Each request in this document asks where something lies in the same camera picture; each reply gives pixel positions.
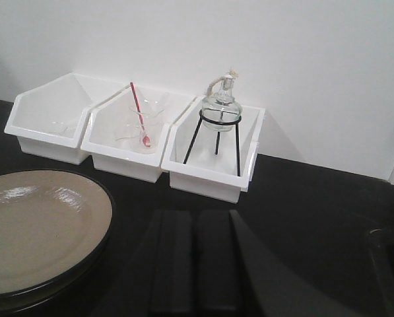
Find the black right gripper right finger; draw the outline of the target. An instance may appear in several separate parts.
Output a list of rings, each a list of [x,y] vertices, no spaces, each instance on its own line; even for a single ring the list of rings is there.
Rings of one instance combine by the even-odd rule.
[[[264,247],[237,211],[203,211],[196,235],[200,316],[348,316]]]

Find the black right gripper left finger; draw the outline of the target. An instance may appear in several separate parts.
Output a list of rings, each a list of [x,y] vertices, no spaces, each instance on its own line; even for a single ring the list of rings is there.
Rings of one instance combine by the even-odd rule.
[[[118,316],[193,314],[192,219],[188,211],[156,214],[121,282]]]

